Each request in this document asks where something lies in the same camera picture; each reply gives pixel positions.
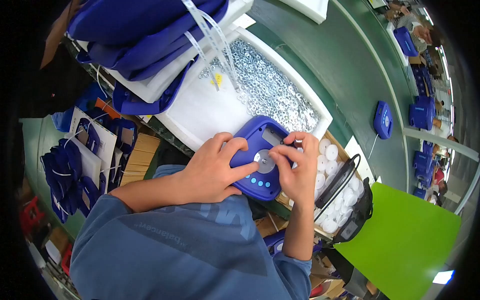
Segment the green cardboard sheet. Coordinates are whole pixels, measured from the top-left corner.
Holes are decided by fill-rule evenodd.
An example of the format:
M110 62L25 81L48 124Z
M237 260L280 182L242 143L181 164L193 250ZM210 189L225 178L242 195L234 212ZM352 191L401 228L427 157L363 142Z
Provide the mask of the green cardboard sheet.
M389 299L421 299L454 245L460 217L381 183L372 193L372 218L335 248Z

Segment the pile of metal washers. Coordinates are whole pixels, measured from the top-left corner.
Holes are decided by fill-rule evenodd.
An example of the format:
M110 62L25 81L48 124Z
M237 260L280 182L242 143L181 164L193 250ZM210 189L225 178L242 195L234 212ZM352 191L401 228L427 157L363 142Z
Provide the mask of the pile of metal washers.
M237 99L247 106L249 115L269 116L290 132L315 129L318 112L288 77L250 43L236 39L230 49L241 88ZM218 58L210 62L210 69L225 73ZM198 78L210 80L208 69Z

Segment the blue sweatshirt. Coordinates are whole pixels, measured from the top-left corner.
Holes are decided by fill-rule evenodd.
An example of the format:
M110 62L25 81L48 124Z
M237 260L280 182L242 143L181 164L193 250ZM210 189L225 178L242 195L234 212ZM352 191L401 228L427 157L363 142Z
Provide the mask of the blue sweatshirt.
M155 177L183 168L160 166ZM103 195L74 244L70 276L84 300L304 300L311 265L270 256L243 195L139 214Z

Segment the yellow sticker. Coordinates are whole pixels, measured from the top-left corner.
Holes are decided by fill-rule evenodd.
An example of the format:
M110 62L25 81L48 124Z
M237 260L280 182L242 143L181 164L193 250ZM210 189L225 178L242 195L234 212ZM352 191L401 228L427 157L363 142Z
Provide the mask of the yellow sticker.
M218 74L218 73L215 73L215 80L216 80L216 83L218 84L218 87L220 87L220 85L222 84L222 75Z

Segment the striped shirt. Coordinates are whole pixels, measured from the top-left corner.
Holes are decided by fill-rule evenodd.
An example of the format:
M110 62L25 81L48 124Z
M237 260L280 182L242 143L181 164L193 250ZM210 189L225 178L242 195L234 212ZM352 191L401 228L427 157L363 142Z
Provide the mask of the striped shirt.
M415 45L415 48L419 53L422 53L427 49L427 43L420 40L416 35L413 35L411 33L413 31L413 23L419 23L419 21L417 17L412 13L408 15L403 15L394 20L395 28L406 27L408 31L410 31L410 37L412 38L412 42Z

